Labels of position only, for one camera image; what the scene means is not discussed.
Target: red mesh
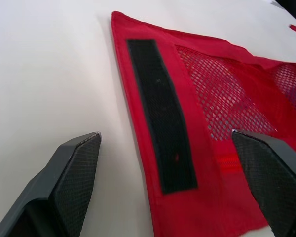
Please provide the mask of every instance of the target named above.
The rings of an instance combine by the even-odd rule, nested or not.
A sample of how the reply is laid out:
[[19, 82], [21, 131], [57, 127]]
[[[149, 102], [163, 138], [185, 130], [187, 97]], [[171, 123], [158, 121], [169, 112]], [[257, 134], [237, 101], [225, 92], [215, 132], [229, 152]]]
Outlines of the red mesh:
[[296, 109], [296, 66], [284, 64], [272, 70], [271, 74], [280, 91]]
[[[276, 100], [275, 103], [271, 102], [272, 114], [275, 115], [273, 117], [278, 119], [275, 127], [253, 102], [252, 94], [247, 95], [242, 83], [248, 86], [250, 81], [253, 82], [253, 94], [258, 95], [255, 101], [260, 104], [264, 100], [269, 101], [263, 94], [270, 93], [271, 97], [276, 97], [280, 91], [296, 109], [296, 65], [283, 64], [271, 70], [262, 70], [256, 65], [207, 56], [182, 46], [176, 46], [176, 49], [194, 84], [214, 143], [220, 145], [219, 142], [229, 141], [232, 129], [278, 137], [291, 136], [288, 129], [285, 129], [289, 126], [291, 115], [285, 114], [283, 105]], [[259, 85], [262, 80], [269, 82], [267, 87], [263, 83]], [[223, 155], [216, 159], [222, 171], [241, 170], [237, 156]]]
[[246, 95], [233, 72], [235, 62], [177, 46], [215, 141], [231, 139], [231, 130], [269, 134], [274, 128]]

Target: white table surface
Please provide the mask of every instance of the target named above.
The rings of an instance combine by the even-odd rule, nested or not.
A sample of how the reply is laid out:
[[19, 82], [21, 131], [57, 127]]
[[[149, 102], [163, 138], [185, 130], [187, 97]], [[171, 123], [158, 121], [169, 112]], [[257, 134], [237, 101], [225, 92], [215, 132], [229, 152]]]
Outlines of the white table surface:
[[114, 56], [114, 10], [296, 62], [296, 33], [288, 27], [296, 20], [267, 0], [0, 0], [0, 221], [61, 143], [101, 131], [81, 237], [153, 236]]

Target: black velcro strip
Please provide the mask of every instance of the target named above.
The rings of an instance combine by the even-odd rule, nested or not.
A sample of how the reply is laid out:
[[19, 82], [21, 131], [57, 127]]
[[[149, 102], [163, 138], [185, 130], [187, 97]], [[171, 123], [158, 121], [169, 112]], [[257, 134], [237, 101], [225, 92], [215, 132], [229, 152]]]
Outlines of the black velcro strip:
[[149, 126], [163, 193], [197, 187], [184, 116], [152, 39], [129, 39], [129, 52]]

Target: textured rubber pad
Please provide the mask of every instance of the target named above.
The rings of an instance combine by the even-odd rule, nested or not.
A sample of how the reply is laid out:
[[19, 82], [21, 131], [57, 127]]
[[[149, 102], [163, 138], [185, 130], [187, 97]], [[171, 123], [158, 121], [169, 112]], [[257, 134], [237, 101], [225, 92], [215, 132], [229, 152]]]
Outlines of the textured rubber pad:
[[276, 237], [296, 236], [296, 176], [263, 141], [233, 133], [249, 188]]
[[52, 194], [52, 202], [69, 237], [79, 237], [93, 191], [100, 136], [79, 146]]

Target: red mesh bag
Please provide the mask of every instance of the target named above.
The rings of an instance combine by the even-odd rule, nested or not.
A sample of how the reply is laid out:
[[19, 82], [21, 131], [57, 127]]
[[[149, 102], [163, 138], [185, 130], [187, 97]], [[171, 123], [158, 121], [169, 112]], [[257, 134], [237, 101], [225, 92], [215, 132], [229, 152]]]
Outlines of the red mesh bag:
[[231, 131], [278, 137], [296, 150], [296, 64], [119, 12], [111, 23], [154, 235], [233, 237], [266, 226]]

